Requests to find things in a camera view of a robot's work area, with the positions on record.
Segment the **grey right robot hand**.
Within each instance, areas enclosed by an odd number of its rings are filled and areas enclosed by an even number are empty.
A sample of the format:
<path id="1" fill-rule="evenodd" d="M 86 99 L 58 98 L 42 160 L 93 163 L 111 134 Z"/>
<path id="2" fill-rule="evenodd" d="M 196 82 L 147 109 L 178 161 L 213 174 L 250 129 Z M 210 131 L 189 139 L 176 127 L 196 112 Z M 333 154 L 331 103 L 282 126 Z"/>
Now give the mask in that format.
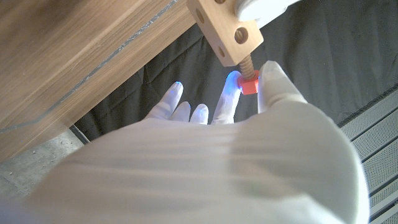
<path id="1" fill-rule="evenodd" d="M 2 223 L 367 223 L 369 196 L 351 141 L 277 62 L 259 72 L 258 112 L 234 121 L 231 72 L 213 121 L 174 83 L 140 122 L 83 146 Z"/>

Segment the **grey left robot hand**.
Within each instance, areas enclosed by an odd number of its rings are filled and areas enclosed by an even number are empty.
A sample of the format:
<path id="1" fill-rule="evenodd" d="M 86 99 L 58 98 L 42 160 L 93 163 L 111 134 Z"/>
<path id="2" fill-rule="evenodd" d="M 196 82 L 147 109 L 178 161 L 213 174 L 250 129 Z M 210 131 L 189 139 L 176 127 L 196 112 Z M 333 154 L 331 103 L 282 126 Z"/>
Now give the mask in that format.
<path id="1" fill-rule="evenodd" d="M 260 29 L 300 0 L 237 0 L 234 13 L 240 21 L 255 21 Z"/>

